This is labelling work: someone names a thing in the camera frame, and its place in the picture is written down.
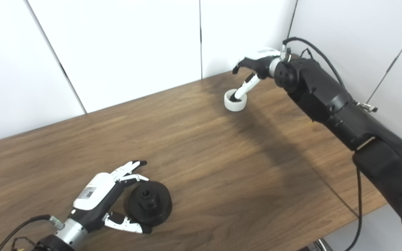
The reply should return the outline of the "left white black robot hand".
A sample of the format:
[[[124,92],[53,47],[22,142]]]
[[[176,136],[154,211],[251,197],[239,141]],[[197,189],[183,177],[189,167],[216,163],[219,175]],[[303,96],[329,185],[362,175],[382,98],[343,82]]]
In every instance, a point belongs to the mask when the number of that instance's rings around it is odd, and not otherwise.
[[[124,189],[138,182],[148,182],[145,176],[134,174],[145,160],[134,160],[118,167],[111,173],[98,173],[74,200],[68,218],[91,233],[102,227],[132,233],[152,233],[152,227],[139,223],[126,215],[110,210]]]

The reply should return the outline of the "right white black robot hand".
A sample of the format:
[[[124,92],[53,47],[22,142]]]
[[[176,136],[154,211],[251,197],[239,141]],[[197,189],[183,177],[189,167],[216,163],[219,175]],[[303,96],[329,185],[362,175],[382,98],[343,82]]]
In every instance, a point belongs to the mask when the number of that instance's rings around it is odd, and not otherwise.
[[[263,48],[257,52],[244,56],[234,66],[232,73],[237,74],[240,68],[252,70],[252,73],[244,80],[244,83],[230,96],[231,102],[239,102],[247,92],[252,90],[261,80],[272,77],[270,67],[273,60],[277,64],[281,53],[272,48]]]

